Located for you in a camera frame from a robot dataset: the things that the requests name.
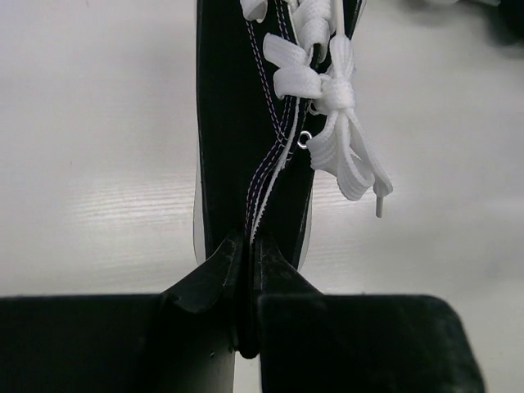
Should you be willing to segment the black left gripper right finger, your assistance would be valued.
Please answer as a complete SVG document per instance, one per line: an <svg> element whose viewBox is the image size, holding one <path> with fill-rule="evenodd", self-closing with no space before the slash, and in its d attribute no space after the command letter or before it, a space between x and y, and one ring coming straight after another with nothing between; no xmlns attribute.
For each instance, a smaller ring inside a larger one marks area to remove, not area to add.
<svg viewBox="0 0 524 393"><path fill-rule="evenodd" d="M427 295L325 295L263 236L254 256L265 392L486 390L462 322Z"/></svg>

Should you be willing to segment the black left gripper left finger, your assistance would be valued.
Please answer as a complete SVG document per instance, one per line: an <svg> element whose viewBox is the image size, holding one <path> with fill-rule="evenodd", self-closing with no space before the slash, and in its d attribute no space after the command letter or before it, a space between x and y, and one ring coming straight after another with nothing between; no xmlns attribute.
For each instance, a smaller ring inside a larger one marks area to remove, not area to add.
<svg viewBox="0 0 524 393"><path fill-rule="evenodd" d="M158 294L1 300L4 392L230 392L242 238Z"/></svg>

